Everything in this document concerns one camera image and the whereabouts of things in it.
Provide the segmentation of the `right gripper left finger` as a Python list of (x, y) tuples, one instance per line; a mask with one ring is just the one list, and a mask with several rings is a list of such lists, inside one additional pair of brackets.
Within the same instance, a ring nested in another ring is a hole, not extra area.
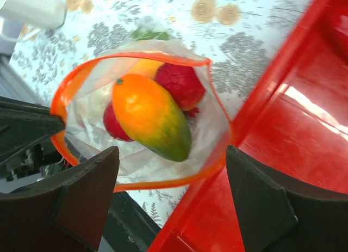
[(1, 251), (98, 251), (119, 149), (1, 194)]

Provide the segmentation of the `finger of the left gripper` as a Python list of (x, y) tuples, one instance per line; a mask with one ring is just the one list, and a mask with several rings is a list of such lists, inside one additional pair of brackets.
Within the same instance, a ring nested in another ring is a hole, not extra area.
[(64, 129), (48, 107), (1, 97), (1, 165)]

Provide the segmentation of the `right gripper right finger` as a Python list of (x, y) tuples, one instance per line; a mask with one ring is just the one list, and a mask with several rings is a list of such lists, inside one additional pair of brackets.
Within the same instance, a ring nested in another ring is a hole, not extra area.
[(226, 168), (245, 251), (347, 251), (347, 194), (300, 181), (232, 145)]

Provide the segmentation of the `red apple toy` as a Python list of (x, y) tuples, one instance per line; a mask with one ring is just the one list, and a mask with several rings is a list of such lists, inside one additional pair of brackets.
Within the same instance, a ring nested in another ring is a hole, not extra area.
[(105, 129), (113, 138), (126, 142), (133, 141), (133, 139), (131, 139), (120, 126), (118, 119), (115, 116), (111, 102), (106, 106), (104, 110), (103, 123)]

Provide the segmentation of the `green orange mango toy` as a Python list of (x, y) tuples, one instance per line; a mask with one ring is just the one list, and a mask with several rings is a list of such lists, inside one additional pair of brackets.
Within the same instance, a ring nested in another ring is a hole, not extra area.
[(164, 159), (188, 159), (192, 136), (188, 121), (170, 93), (138, 74), (118, 78), (112, 90), (116, 118), (134, 141)]

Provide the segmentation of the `clear zip top bag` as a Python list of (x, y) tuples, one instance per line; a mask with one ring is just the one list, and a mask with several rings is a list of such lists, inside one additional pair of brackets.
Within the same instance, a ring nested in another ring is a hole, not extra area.
[(179, 187), (225, 164), (232, 127), (212, 82), (212, 61), (174, 40), (131, 42), (101, 53), (61, 82), (51, 140), (72, 165), (119, 148), (115, 190)]

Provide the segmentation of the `orange fruit toy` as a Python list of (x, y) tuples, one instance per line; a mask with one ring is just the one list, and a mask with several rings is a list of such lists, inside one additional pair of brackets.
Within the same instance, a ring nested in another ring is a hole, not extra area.
[(132, 67), (129, 68), (127, 73), (140, 74), (144, 77), (154, 79), (158, 69), (164, 64), (164, 62), (140, 59)]

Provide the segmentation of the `red pomegranate toy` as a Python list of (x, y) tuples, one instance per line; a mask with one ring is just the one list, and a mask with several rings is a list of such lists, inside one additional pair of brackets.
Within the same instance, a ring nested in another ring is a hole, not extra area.
[(164, 87), (181, 110), (195, 110), (206, 92), (193, 67), (165, 63), (154, 80)]

